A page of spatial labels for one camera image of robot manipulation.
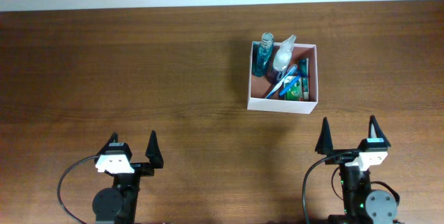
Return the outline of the red green toothpaste tube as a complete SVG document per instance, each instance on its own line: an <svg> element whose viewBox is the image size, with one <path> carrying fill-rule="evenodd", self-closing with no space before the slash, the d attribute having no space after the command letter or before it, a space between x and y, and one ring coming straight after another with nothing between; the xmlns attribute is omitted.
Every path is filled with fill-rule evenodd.
<svg viewBox="0 0 444 224"><path fill-rule="evenodd" d="M302 58L298 63L302 77L302 96L304 101L309 101L309 59Z"/></svg>

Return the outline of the teal mouthwash bottle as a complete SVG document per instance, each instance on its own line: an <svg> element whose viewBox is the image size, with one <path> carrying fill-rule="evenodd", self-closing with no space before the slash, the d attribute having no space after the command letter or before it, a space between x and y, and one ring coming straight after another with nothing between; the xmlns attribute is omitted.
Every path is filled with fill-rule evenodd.
<svg viewBox="0 0 444 224"><path fill-rule="evenodd" d="M253 75L262 77L268 70L269 60L273 52L274 36L272 33L264 33L257 48L256 63Z"/></svg>

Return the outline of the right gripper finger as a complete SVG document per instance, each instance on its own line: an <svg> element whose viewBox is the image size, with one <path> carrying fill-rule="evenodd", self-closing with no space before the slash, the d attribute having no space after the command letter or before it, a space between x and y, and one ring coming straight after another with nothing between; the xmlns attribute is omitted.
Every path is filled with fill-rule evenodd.
<svg viewBox="0 0 444 224"><path fill-rule="evenodd" d="M382 129L380 128L377 119L374 115L370 116L369 127L368 127L368 137L370 139L382 139L385 147L391 147L389 140L386 138Z"/></svg>
<svg viewBox="0 0 444 224"><path fill-rule="evenodd" d="M330 125L327 117L323 118L321 133L318 138L315 151L320 155L330 155L333 153L332 136L330 132Z"/></svg>

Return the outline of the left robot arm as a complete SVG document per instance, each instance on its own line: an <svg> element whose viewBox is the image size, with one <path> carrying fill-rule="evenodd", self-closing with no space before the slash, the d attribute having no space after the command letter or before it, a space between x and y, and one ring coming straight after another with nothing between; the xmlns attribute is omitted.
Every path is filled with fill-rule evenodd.
<svg viewBox="0 0 444 224"><path fill-rule="evenodd" d="M141 178L153 176L156 169L164 166L156 132L153 130L149 137L147 162L131 162L130 147L118 141L117 133L112 134L97 155L94 160L97 171L113 177L113 184L100 190L92 201L95 222L134 223Z"/></svg>

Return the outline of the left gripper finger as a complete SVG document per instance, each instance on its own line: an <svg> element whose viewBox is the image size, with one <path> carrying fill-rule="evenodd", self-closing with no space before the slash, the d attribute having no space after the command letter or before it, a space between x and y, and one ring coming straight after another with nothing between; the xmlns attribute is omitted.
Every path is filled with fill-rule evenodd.
<svg viewBox="0 0 444 224"><path fill-rule="evenodd" d="M148 158L149 163L153 169L163 168L164 160L157 141L157 135L154 130L151 131L145 156Z"/></svg>
<svg viewBox="0 0 444 224"><path fill-rule="evenodd" d="M99 150L97 155L104 155L107 152L115 151L115 144L118 143L118 134L116 132L112 133L111 137L105 143L105 145Z"/></svg>

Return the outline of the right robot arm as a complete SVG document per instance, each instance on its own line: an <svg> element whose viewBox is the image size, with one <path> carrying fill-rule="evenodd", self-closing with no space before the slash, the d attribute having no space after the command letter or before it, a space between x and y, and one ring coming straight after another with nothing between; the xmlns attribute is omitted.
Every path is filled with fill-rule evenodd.
<svg viewBox="0 0 444 224"><path fill-rule="evenodd" d="M323 119L315 151L325 163L337 165L341 178L344 214L331 214L328 223L394 223L400 195L384 182L370 179L370 167L380 165L388 156L390 142L375 116L370 116L368 136L357 148L335 149L330 125Z"/></svg>

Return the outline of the blue disposable razor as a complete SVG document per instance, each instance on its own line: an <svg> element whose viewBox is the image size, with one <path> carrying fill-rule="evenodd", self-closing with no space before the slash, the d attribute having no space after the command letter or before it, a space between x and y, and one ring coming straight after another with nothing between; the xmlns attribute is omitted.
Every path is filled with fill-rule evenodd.
<svg viewBox="0 0 444 224"><path fill-rule="evenodd" d="M300 78L308 78L308 74L297 69L293 74L296 75L284 88L280 91L279 96L284 96L298 81Z"/></svg>

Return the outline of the green soap box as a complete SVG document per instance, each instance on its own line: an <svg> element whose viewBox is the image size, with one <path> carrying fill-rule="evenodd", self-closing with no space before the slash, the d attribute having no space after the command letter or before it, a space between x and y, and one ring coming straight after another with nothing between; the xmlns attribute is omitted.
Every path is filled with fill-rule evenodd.
<svg viewBox="0 0 444 224"><path fill-rule="evenodd" d="M290 86L292 82L292 86L286 91L284 94L284 100L286 101L303 101L302 95L302 85L301 85L301 77L299 76L288 76L284 81L284 88Z"/></svg>

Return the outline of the clear spray bottle purple liquid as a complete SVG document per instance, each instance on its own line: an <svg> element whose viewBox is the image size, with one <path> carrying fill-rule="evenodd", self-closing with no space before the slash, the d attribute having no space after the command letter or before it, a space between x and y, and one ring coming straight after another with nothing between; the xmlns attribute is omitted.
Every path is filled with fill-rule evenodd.
<svg viewBox="0 0 444 224"><path fill-rule="evenodd" d="M292 58L296 38L295 35L291 35L281 43L277 50L272 67L267 74L267 79L271 84L277 84L284 77Z"/></svg>

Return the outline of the blue white toothbrush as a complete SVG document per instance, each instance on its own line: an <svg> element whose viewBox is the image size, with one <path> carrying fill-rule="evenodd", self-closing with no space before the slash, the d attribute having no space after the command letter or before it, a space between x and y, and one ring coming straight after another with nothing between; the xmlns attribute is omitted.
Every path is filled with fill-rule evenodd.
<svg viewBox="0 0 444 224"><path fill-rule="evenodd" d="M298 65L294 64L292 65L288 72L282 77L281 80L279 80L277 82L277 84L274 86L274 88L266 95L265 99L271 99L271 97L277 92L280 91L284 88L284 81L288 76L296 76L295 74L293 74L296 70L298 69Z"/></svg>

